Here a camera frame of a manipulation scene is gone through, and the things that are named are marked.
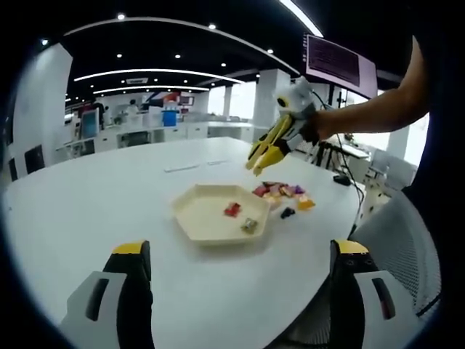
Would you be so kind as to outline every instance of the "human arm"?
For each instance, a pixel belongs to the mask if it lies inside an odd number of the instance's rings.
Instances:
[[[395,131],[426,114],[429,108],[428,97],[425,62],[418,42],[413,38],[411,61],[398,88],[386,91],[366,103],[333,111],[319,111],[311,121],[313,125],[309,127],[316,127],[321,140],[337,133]]]

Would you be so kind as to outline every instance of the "blue bin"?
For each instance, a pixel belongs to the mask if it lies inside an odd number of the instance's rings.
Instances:
[[[164,126],[176,126],[177,111],[162,111],[162,113],[163,113],[163,125]]]

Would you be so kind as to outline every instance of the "white round table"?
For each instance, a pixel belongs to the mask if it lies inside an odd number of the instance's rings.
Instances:
[[[42,169],[4,194],[11,248],[39,309],[59,324],[66,301],[114,247],[151,246],[157,349],[262,349],[307,306],[328,276],[330,240],[347,238],[358,209],[354,187],[287,156],[256,178],[248,143],[231,138],[143,145]],[[193,167],[181,171],[172,171]],[[262,180],[299,184],[317,206],[272,214],[253,246],[199,248],[170,202],[196,183],[253,189]]]

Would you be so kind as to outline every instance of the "hexagonal tray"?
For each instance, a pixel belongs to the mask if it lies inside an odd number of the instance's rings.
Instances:
[[[231,202],[240,204],[237,217],[225,215]],[[197,244],[253,242],[264,233],[270,203],[238,185],[195,185],[173,202],[174,216]],[[251,218],[258,222],[252,234],[240,228]]]

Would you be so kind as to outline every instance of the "ceiling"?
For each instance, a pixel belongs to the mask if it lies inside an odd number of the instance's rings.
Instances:
[[[323,32],[336,42],[372,60],[379,70],[403,75],[410,56],[411,34],[401,1],[294,0]],[[127,17],[164,17],[208,26],[246,40],[298,71],[302,67],[302,36],[307,29],[278,0],[77,1],[61,10],[38,8],[40,37],[61,42],[73,56],[69,97],[89,99],[92,92],[125,86],[122,79],[148,77],[149,84],[197,86],[210,78],[182,73],[131,73],[74,81],[93,73],[135,68],[169,68],[227,75],[245,70],[280,68],[297,77],[269,55],[235,40],[185,25],[121,21],[63,36],[103,20]],[[256,79],[254,71],[237,79]],[[217,86],[231,84],[215,81]],[[382,89],[393,83],[380,81]]]

